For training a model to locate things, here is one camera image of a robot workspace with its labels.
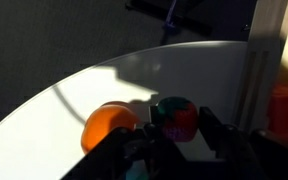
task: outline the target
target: black machine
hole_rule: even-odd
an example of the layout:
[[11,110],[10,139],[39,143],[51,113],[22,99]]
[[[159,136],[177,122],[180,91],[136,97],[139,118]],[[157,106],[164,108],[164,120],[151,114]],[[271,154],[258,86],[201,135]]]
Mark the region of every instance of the black machine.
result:
[[288,142],[267,131],[254,131],[249,137],[201,107],[199,130],[218,161],[190,162],[155,123],[155,106],[150,115],[151,123],[135,131],[123,127],[111,131],[62,179],[123,180],[139,160],[147,171],[141,179],[288,179]]

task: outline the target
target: white tabletop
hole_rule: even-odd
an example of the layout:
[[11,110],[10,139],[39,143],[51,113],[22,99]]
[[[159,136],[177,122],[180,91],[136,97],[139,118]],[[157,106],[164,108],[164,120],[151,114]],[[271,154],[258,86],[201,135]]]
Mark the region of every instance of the white tabletop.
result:
[[[0,179],[61,178],[83,156],[88,116],[107,101],[130,105],[143,121],[148,105],[183,96],[231,121],[245,42],[194,42],[140,51],[80,71],[17,108],[0,122]],[[212,159],[200,133],[178,143],[190,160]]]

